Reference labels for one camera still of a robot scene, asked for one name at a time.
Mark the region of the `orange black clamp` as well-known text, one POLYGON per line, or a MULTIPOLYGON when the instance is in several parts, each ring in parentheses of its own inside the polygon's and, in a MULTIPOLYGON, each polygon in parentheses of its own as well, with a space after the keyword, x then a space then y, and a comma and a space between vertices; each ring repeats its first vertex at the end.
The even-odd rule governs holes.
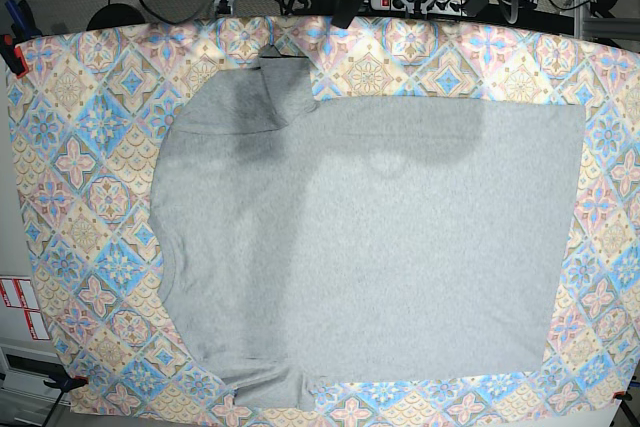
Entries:
POLYGON ((630 402, 633 400, 633 396, 631 395, 630 392, 616 392, 614 394, 614 398, 621 401, 627 401, 627 402, 630 402))
POLYGON ((88 380, 84 377, 50 375, 43 381, 43 384, 49 388, 60 390, 62 393, 69 393, 75 389, 86 386, 88 380))
POLYGON ((1 57, 18 79, 28 73, 28 65, 21 48, 14 43, 14 39, 8 34, 1 35, 1 57))

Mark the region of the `red white labels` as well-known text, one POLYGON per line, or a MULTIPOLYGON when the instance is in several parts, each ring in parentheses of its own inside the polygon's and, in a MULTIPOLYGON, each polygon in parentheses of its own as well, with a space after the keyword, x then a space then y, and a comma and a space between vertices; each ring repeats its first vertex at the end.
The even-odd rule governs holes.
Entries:
POLYGON ((2 276, 1 298, 7 309, 21 312, 33 341, 50 339, 30 278, 2 276))

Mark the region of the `grey T-shirt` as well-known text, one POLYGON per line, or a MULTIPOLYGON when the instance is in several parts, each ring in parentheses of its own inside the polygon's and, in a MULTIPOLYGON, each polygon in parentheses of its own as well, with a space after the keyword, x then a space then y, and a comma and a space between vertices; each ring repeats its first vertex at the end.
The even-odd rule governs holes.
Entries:
POLYGON ((576 105, 318 101, 304 58, 220 72, 159 151, 162 303, 248 408, 536 370, 584 134, 576 105))

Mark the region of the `orange black clamp upper left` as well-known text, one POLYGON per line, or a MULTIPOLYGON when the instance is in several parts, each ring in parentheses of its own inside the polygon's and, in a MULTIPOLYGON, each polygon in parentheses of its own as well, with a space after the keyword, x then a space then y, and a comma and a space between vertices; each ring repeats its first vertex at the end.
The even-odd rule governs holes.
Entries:
POLYGON ((1 35, 1 57, 18 79, 28 73, 28 65, 21 48, 14 43, 14 39, 8 34, 1 35))

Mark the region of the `patterned tile tablecloth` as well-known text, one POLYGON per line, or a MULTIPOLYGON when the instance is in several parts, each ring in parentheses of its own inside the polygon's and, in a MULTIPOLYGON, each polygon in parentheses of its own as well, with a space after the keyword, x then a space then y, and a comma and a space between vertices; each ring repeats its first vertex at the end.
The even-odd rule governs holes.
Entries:
POLYGON ((81 413, 225 426, 478 426, 603 409, 639 361, 639 58, 474 23, 257 17, 46 37, 8 75, 8 126, 35 291, 81 413), (577 201, 541 368, 325 385, 316 408, 254 412, 198 366, 157 290, 149 191, 171 122, 265 46, 312 61, 318 99, 424 95, 581 105, 577 201))

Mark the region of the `white power strip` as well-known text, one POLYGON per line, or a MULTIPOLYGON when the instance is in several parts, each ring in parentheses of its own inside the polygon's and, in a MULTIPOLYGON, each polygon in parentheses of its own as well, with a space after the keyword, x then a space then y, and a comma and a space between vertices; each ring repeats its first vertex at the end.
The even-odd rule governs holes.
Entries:
MULTIPOLYGON (((413 14, 421 15, 462 15, 462 2, 460 0, 435 0, 429 4, 428 0, 412 0, 409 2, 413 14)), ((407 5, 403 0, 369 0, 369 6, 374 11, 380 12, 405 12, 407 5)))

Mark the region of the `orange black clamp lower left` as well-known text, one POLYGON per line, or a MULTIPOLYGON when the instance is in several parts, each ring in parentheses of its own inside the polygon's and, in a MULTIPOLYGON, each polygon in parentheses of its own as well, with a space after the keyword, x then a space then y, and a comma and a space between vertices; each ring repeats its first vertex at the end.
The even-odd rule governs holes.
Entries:
POLYGON ((43 381, 43 384, 49 388, 60 390, 62 393, 69 393, 75 389, 86 386, 88 380, 84 377, 50 375, 43 381))

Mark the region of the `orange black clamp lower right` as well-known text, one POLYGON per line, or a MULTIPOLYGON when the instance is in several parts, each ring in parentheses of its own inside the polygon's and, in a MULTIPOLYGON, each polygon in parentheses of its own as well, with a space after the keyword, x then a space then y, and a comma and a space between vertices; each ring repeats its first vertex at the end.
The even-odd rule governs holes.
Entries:
POLYGON ((633 400, 633 396, 631 395, 630 392, 616 392, 614 394, 614 398, 621 401, 627 401, 627 402, 630 402, 633 400))

